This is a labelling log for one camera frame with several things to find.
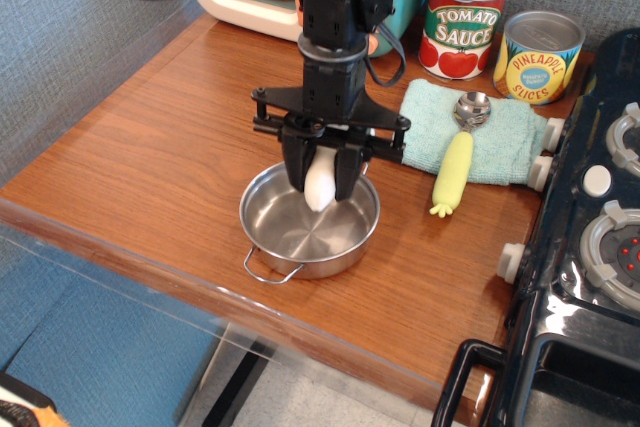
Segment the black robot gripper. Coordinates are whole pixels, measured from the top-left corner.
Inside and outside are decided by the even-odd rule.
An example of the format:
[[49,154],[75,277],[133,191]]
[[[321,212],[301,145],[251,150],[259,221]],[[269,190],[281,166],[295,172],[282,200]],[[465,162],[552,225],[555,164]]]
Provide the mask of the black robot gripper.
[[298,43],[303,57],[300,87],[258,87],[254,129],[282,144],[289,182],[303,192],[318,145],[338,147],[335,200],[353,193],[365,160],[400,162],[410,121],[378,104],[366,92],[368,44],[331,50]]

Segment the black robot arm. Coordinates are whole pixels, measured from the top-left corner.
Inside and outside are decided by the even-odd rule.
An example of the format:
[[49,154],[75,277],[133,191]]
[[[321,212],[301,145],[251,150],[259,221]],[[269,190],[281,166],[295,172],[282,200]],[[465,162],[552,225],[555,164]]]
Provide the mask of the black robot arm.
[[321,148],[335,150],[335,198],[343,201],[351,197],[364,163],[403,158],[410,120],[366,91],[367,79],[377,77],[368,54],[370,35],[379,32],[397,52],[403,50],[384,23],[395,9],[393,0],[299,2],[303,83],[255,89],[254,128],[278,138],[289,182],[298,191]]

